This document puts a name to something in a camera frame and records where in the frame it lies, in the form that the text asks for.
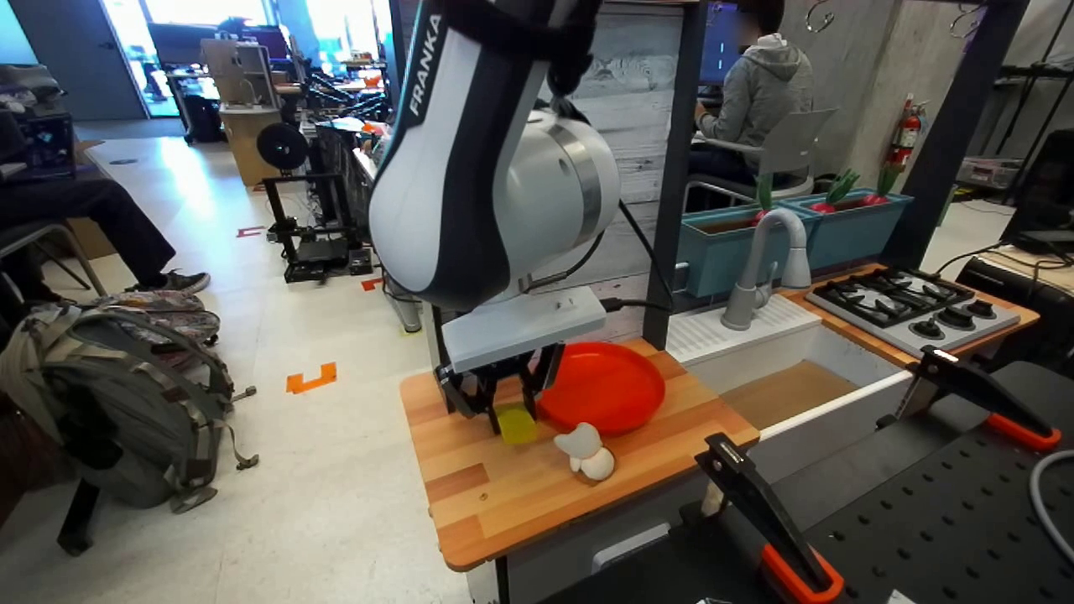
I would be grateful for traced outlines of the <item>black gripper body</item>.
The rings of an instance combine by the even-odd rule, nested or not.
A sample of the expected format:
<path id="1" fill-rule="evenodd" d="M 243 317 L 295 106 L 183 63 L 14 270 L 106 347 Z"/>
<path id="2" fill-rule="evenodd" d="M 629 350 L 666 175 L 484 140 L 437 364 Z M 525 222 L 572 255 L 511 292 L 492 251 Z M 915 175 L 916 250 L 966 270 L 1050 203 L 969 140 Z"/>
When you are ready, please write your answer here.
<path id="1" fill-rule="evenodd" d="M 449 414 L 464 414 L 464 416 L 492 414 L 497 386 L 503 379 L 520 379 L 525 406 L 536 410 L 542 394 L 559 379 L 562 358 L 564 358 L 564 347 L 545 347 L 545 350 L 511 357 L 467 373 L 437 367 L 435 376 L 446 396 Z"/>

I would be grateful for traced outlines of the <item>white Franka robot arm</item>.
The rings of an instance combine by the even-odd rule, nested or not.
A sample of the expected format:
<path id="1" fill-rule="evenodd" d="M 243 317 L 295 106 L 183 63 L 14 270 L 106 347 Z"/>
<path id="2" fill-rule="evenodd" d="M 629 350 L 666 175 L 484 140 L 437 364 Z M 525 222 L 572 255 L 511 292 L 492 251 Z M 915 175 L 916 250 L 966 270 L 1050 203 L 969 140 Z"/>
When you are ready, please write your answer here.
<path id="1" fill-rule="evenodd" d="M 572 104 L 602 0 L 423 0 L 370 197 L 388 280 L 435 309 L 435 376 L 492 416 L 514 376 L 536 398 L 564 344 L 609 319 L 572 274 L 623 196 L 602 131 Z"/>

